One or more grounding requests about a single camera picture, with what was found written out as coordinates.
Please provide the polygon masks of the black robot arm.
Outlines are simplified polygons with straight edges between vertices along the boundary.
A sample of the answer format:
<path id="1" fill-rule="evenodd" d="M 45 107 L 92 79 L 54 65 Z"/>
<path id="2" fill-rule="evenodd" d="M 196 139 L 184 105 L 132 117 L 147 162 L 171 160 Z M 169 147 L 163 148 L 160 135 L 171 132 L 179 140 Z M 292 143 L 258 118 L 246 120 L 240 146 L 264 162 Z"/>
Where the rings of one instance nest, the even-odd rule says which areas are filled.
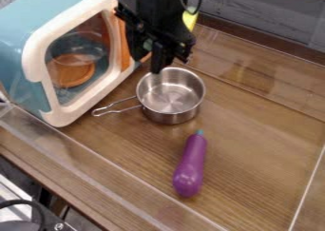
<path id="1" fill-rule="evenodd" d="M 160 71 L 177 58 L 183 63 L 195 37 L 183 20 L 187 0 L 116 0 L 114 16 L 125 23 L 131 56 L 139 61 L 151 54 L 149 71 Z"/>

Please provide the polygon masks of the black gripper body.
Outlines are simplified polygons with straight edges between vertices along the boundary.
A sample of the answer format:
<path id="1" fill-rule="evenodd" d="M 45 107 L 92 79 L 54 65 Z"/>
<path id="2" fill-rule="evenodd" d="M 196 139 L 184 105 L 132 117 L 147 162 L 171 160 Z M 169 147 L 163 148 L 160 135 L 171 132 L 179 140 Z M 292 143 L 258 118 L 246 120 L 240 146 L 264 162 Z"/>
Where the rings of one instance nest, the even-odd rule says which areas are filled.
<path id="1" fill-rule="evenodd" d="M 195 38 L 183 23 L 187 0 L 116 0 L 114 15 L 124 22 L 139 24 L 145 29 L 148 39 L 159 41 L 172 49 L 173 58 L 185 62 L 191 54 Z"/>

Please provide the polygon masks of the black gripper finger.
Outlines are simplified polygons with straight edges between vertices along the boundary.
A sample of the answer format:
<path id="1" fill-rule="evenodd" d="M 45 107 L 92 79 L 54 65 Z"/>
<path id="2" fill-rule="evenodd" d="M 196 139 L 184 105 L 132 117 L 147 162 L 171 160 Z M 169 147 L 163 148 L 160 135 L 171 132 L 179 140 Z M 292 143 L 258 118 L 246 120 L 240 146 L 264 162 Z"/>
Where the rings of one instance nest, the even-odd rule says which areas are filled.
<path id="1" fill-rule="evenodd" d="M 161 69 L 172 63 L 172 49 L 159 41 L 155 41 L 151 52 L 151 72 L 159 74 Z"/>
<path id="2" fill-rule="evenodd" d="M 140 61 L 149 53 L 149 50 L 145 49 L 143 45 L 145 40 L 148 39 L 145 29 L 139 24 L 127 21 L 125 37 L 131 56 L 135 61 Z"/>

